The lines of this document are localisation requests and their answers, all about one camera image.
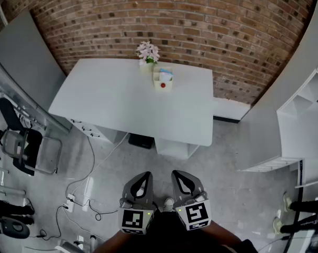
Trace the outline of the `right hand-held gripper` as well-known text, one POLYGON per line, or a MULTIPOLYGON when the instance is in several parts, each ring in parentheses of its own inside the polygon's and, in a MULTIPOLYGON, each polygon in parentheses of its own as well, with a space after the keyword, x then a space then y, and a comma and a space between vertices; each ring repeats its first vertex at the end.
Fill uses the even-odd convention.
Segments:
POLYGON ((175 202, 195 196, 183 204, 174 205, 179 219, 187 231, 207 227, 211 223, 211 206, 199 178, 180 170, 171 173, 175 202))

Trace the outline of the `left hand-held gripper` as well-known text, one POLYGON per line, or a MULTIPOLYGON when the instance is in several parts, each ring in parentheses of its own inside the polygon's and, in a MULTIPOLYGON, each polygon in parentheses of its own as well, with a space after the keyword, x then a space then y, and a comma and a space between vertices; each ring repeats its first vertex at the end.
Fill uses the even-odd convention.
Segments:
POLYGON ((153 202, 153 175, 150 171, 134 176, 124 186, 118 224, 120 231, 145 235, 153 222, 157 205, 153 202))

